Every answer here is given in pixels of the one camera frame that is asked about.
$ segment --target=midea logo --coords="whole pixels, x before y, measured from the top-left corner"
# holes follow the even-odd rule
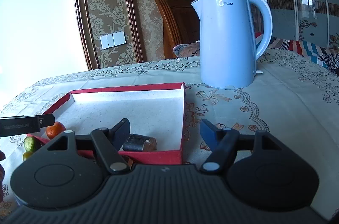
[[[233,5],[233,2],[224,2],[223,0],[219,0],[219,6],[225,6],[225,5]]]

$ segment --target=table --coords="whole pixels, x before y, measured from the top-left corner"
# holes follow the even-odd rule
[[[199,134],[207,118],[219,128],[243,134],[267,130],[318,172],[320,185],[312,203],[331,218],[339,208],[339,77],[292,51],[267,49],[258,60],[263,71],[254,82],[235,90],[216,89],[200,79],[199,57],[116,66],[41,80],[11,100],[0,116],[38,115],[75,89],[155,83],[186,83],[183,160],[198,166],[210,154]],[[6,159],[4,201],[0,213],[16,208],[10,188],[12,171],[22,162],[23,136],[0,139]],[[237,160],[249,156],[238,154]]]

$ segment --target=blue kettle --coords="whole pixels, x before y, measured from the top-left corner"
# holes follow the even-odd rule
[[[256,48],[250,4],[264,20],[262,41]],[[256,60],[272,36],[272,14],[267,0],[195,0],[200,19],[200,69],[203,83],[223,89],[250,85]]]

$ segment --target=wooden bed frame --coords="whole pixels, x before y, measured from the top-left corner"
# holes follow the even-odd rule
[[[174,46],[200,39],[200,20],[193,0],[155,0],[163,20],[165,59],[174,59]]]

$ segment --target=white tablecloth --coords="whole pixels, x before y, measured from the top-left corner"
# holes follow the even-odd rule
[[[190,57],[44,79],[14,98],[0,116],[41,114],[75,89],[185,82],[185,162],[200,165],[210,154],[199,134],[202,118],[243,134],[267,130],[316,169],[320,185],[312,206],[331,218],[339,208],[339,77],[294,52],[278,49],[268,49],[260,58],[258,68],[263,74],[246,88],[211,88],[201,82],[199,66],[199,57]],[[17,206],[10,176],[22,163],[24,137],[0,139],[6,154],[1,163],[6,171],[0,203],[3,215]],[[243,151],[237,159],[248,155]]]

